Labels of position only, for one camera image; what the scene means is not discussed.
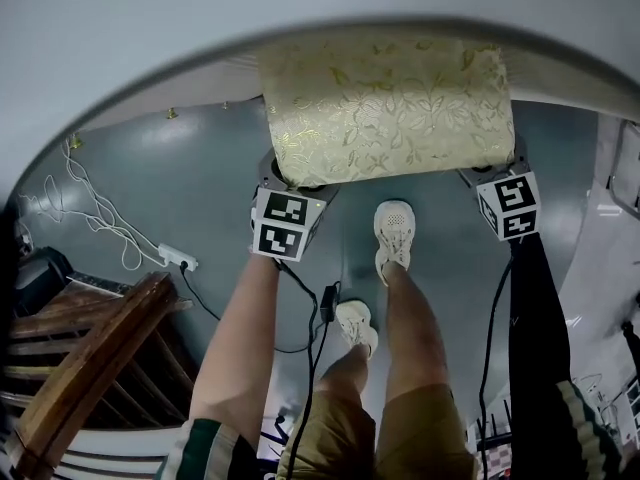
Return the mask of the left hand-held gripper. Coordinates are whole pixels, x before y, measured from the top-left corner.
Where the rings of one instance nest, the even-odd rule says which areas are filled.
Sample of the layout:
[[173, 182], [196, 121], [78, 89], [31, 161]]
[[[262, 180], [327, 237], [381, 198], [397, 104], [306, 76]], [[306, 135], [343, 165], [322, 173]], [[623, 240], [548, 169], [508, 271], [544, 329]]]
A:
[[339, 185], [293, 188], [269, 150], [258, 164], [251, 206], [251, 251], [280, 261], [298, 262], [340, 189]]

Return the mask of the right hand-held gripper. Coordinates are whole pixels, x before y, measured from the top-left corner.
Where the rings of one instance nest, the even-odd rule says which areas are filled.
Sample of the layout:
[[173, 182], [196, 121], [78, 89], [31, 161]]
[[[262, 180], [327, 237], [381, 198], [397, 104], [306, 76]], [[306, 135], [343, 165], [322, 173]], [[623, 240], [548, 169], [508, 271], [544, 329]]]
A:
[[540, 193], [521, 136], [515, 137], [513, 158], [505, 164], [458, 169], [457, 173], [474, 193], [481, 215], [500, 241], [538, 232]]

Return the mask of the cream upholstered stool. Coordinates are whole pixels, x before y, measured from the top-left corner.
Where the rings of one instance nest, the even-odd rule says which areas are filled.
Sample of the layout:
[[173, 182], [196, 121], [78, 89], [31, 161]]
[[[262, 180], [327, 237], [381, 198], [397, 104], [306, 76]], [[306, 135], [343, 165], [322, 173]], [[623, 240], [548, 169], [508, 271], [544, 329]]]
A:
[[512, 160], [498, 46], [411, 33], [302, 37], [261, 48], [279, 171], [292, 187]]

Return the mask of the white kidney-shaped desk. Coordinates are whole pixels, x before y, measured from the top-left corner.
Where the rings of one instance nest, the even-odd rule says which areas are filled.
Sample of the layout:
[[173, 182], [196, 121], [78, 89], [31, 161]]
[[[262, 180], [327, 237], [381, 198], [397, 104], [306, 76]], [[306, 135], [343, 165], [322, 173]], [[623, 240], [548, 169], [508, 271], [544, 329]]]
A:
[[180, 68], [334, 24], [459, 27], [640, 86], [640, 0], [0, 0], [0, 207], [48, 144]]

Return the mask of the person's right forearm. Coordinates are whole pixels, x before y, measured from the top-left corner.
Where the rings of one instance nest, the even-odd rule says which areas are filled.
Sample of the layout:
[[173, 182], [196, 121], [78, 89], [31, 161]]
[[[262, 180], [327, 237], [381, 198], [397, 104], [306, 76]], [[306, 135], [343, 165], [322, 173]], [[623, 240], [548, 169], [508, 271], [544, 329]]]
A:
[[511, 243], [509, 381], [512, 394], [570, 378], [565, 316], [537, 233]]

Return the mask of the person's left forearm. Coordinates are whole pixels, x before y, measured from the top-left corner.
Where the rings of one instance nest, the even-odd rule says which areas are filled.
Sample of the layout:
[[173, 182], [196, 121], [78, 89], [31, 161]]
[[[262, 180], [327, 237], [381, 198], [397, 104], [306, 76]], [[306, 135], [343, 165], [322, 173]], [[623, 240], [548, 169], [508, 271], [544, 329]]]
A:
[[274, 361], [279, 270], [252, 255], [218, 322], [194, 385], [191, 419], [233, 428], [257, 448]]

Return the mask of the black power adapter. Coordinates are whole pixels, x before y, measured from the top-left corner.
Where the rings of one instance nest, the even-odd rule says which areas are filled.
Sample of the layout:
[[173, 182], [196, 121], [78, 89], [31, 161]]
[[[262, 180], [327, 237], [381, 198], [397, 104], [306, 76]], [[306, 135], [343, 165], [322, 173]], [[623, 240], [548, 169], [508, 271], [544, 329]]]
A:
[[340, 285], [341, 282], [336, 281], [331, 285], [327, 285], [324, 289], [320, 303], [320, 313], [325, 325], [328, 325], [335, 319], [335, 310], [339, 301]]

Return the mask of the white power strip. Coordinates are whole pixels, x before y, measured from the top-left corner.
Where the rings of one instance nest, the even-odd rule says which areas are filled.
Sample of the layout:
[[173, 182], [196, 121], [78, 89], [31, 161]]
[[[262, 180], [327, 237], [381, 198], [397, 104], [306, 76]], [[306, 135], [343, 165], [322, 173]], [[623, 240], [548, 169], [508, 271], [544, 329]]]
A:
[[193, 272], [198, 266], [198, 261], [194, 256], [186, 254], [164, 243], [160, 243], [158, 245], [157, 251], [159, 256], [167, 264], [175, 264], [191, 272]]

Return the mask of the person's right cream shoe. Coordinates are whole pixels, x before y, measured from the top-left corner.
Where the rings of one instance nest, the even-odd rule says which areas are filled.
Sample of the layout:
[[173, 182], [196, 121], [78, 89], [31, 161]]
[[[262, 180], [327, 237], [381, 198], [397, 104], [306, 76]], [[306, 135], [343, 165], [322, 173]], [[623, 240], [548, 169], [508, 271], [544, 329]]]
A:
[[409, 269], [415, 226], [415, 214], [408, 203], [388, 200], [378, 205], [373, 222], [374, 234], [379, 244], [375, 266], [385, 286], [387, 280], [383, 274], [383, 267], [388, 262], [395, 262], [405, 270]]

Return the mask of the person's cream shoe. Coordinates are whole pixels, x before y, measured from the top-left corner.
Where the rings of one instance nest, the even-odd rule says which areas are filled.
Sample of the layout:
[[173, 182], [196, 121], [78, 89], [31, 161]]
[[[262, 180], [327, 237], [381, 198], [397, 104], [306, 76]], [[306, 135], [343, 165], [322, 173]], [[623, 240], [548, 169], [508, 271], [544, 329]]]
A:
[[373, 222], [374, 234], [379, 244], [375, 266], [385, 286], [387, 280], [383, 274], [383, 267], [388, 262], [395, 262], [405, 270], [409, 269], [415, 226], [415, 214], [408, 203], [388, 200], [378, 205]]
[[339, 303], [335, 310], [336, 319], [348, 345], [368, 347], [368, 358], [375, 353], [379, 337], [371, 324], [371, 311], [361, 300], [348, 300]]

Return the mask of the person's right leg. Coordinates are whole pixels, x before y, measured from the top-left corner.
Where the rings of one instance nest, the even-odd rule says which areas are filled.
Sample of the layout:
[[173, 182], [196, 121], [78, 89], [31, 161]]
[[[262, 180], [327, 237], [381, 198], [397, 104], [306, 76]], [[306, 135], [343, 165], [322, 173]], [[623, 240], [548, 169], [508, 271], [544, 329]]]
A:
[[388, 289], [386, 329], [391, 357], [386, 400], [427, 386], [447, 385], [445, 348], [426, 297], [400, 264], [389, 261], [382, 273]]

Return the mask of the person's leg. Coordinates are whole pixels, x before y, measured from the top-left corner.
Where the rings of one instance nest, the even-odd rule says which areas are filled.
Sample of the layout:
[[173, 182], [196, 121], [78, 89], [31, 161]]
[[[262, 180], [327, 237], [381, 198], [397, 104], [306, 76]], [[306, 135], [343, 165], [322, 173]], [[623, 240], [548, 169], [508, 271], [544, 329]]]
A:
[[400, 264], [389, 261], [382, 273], [388, 289], [386, 329], [391, 357], [386, 400], [427, 386], [447, 385], [445, 348], [426, 297]]
[[369, 352], [368, 345], [354, 345], [326, 370], [316, 383], [315, 391], [330, 392], [341, 398], [360, 402], [368, 379]]

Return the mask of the person's left leg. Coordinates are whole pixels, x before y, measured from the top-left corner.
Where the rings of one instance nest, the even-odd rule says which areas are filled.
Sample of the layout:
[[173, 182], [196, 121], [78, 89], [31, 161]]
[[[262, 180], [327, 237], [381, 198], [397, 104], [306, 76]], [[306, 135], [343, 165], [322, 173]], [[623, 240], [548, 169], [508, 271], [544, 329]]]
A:
[[354, 345], [326, 370], [316, 383], [315, 391], [330, 392], [341, 398], [360, 402], [368, 379], [369, 352], [368, 345]]

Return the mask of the dark wooden furniture piece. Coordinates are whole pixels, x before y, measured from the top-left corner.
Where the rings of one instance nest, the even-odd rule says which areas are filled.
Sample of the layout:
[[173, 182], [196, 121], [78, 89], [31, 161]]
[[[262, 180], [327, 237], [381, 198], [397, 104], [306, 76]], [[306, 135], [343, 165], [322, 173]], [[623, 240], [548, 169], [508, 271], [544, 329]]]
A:
[[162, 458], [136, 451], [95, 452], [102, 466], [72, 464], [80, 437], [145, 444], [188, 417], [196, 368], [171, 324], [188, 309], [167, 273], [116, 290], [71, 281], [37, 313], [15, 318], [0, 367], [0, 408], [9, 428], [0, 443], [28, 480], [72, 473], [141, 480]]

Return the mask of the khaki shorts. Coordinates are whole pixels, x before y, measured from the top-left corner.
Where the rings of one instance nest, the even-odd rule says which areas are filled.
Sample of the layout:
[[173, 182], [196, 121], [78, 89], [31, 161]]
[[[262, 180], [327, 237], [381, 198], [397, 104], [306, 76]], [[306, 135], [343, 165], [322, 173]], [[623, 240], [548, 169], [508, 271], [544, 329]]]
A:
[[294, 461], [292, 450], [288, 443], [277, 480], [476, 480], [478, 470], [445, 385], [392, 400], [380, 426], [361, 406], [316, 392]]

